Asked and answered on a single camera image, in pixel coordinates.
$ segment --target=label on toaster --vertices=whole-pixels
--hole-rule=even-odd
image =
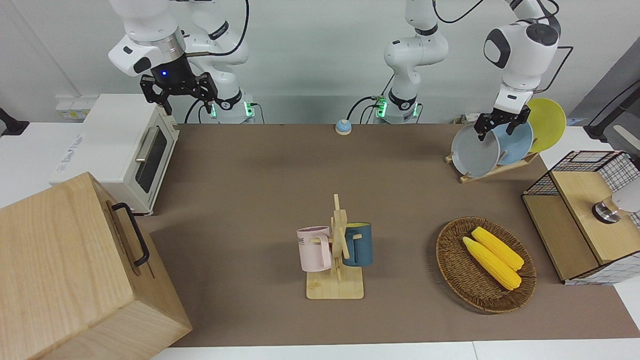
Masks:
[[[69,165],[69,163],[71,162],[71,159],[76,154],[76,150],[80,146],[83,140],[84,140],[84,133],[79,133],[78,135],[76,135],[76,139],[74,140],[73,143],[71,143],[71,146],[69,146],[69,148],[65,152],[65,155],[62,157],[62,160],[60,160],[60,164],[58,164],[58,167],[56,167],[57,173],[60,174],[67,169],[67,166]]]

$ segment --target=yellow plate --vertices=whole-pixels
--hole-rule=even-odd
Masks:
[[[527,105],[531,109],[529,123],[533,128],[533,137],[536,139],[530,151],[547,150],[564,134],[566,128],[564,110],[557,102],[544,98],[531,99]]]

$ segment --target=brown tablecloth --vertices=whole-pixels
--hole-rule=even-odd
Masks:
[[[460,184],[443,161],[459,128],[184,126],[155,215],[140,219],[193,324],[175,346],[638,337],[613,287],[559,282],[520,198],[542,161]],[[362,300],[305,297],[295,231],[329,225],[333,193],[350,221],[372,223]],[[523,308],[482,315],[443,283],[435,240],[465,216],[527,247],[538,285]]]

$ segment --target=oven door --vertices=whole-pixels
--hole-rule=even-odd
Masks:
[[[133,159],[132,176],[128,180],[129,188],[143,202],[143,208],[137,213],[150,213],[157,192],[169,163],[175,141],[160,114],[154,112],[154,118],[143,137],[138,154]]]

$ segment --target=wooden mug holder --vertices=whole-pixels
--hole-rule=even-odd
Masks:
[[[331,217],[331,268],[320,272],[307,272],[308,299],[362,299],[364,282],[362,267],[342,264],[342,257],[350,258],[347,241],[344,237],[347,228],[347,211],[340,209],[338,194],[333,194],[333,216]],[[311,239],[320,242],[319,238]]]

